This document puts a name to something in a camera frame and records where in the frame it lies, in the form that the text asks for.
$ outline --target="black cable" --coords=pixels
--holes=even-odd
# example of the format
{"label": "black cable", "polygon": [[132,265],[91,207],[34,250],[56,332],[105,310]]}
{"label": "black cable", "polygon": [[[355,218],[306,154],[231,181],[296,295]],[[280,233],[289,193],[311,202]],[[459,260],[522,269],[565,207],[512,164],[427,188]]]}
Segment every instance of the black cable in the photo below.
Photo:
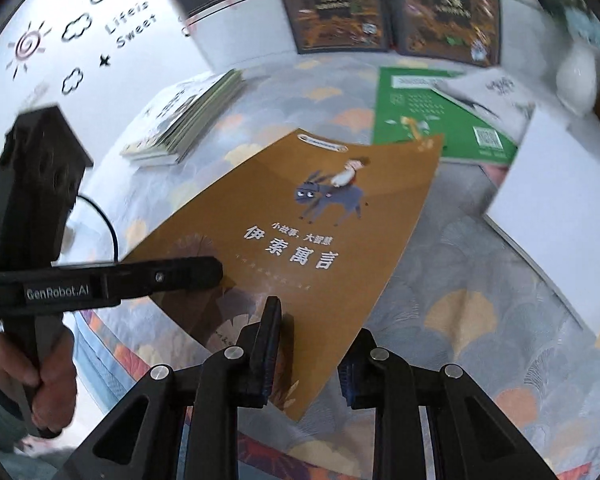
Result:
{"label": "black cable", "polygon": [[102,219],[104,220],[104,223],[107,224],[107,227],[109,228],[109,232],[111,233],[111,241],[113,242],[113,262],[117,263],[118,262],[118,237],[116,236],[116,230],[113,228],[113,225],[111,225],[111,222],[107,218],[107,215],[104,214],[104,211],[102,209],[100,209],[98,204],[96,204],[93,200],[91,200],[91,198],[88,198],[81,194],[78,195],[78,198],[83,199],[86,203],[91,205],[91,207],[93,207],[96,210],[96,212],[102,217]]}

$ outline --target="screw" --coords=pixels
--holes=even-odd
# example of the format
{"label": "screw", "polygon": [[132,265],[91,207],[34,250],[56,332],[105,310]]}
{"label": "screw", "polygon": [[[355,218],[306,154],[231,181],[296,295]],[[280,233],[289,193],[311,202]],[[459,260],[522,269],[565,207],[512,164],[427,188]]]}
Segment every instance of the screw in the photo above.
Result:
{"label": "screw", "polygon": [[244,354],[244,350],[239,346],[229,346],[224,351],[224,357],[227,359],[240,359]]}
{"label": "screw", "polygon": [[157,367],[154,367],[151,370],[151,378],[154,381],[159,381],[160,379],[165,378],[167,375],[169,375],[169,369],[164,365],[157,365]]}
{"label": "screw", "polygon": [[389,358],[389,352],[384,348],[374,348],[369,355],[374,361],[386,361]]}
{"label": "screw", "polygon": [[458,365],[447,365],[445,366],[445,374],[452,379],[458,379],[462,377],[462,368]]}

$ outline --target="person's hand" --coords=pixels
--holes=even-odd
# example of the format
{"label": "person's hand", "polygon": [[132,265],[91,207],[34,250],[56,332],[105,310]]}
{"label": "person's hand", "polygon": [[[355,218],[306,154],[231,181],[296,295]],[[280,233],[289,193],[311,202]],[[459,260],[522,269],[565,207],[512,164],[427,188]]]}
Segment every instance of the person's hand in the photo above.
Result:
{"label": "person's hand", "polygon": [[73,353],[74,335],[65,328],[38,372],[31,361],[0,332],[0,389],[7,397],[16,400],[13,380],[27,386],[40,386],[31,411],[31,420],[40,429],[49,428],[57,433],[74,418],[77,385]]}

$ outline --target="green book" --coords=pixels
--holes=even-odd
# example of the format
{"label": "green book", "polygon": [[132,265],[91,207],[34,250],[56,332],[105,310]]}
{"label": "green book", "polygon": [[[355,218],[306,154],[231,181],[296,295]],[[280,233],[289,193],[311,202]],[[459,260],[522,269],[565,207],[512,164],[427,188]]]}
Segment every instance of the green book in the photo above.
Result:
{"label": "green book", "polygon": [[444,160],[511,164],[515,144],[481,118],[432,90],[437,81],[458,75],[461,73],[447,70],[381,68],[373,143],[444,134]]}

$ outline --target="patterned bed sheet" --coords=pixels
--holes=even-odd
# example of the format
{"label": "patterned bed sheet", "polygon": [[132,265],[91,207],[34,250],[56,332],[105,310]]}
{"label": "patterned bed sheet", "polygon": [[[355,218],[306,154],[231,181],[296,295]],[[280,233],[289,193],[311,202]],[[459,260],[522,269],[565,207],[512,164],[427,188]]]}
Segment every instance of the patterned bed sheet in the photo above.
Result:
{"label": "patterned bed sheet", "polygon": [[[296,127],[343,142],[369,142],[378,66],[399,59],[309,56],[297,64],[247,70],[246,91],[185,162],[135,170],[114,147],[86,194],[122,235],[124,254],[201,190]],[[482,220],[495,191],[478,166],[440,165],[411,241],[366,327],[380,345],[413,365],[461,365],[560,478],[595,478],[600,336],[584,332]],[[77,206],[70,225],[76,237],[66,261],[110,258],[109,234],[93,212]],[[156,364],[178,369],[209,355],[147,298],[78,315],[133,380]],[[371,476],[373,411],[349,410],[336,374],[298,423],[267,406],[240,412],[239,429],[240,460],[266,475]]]}

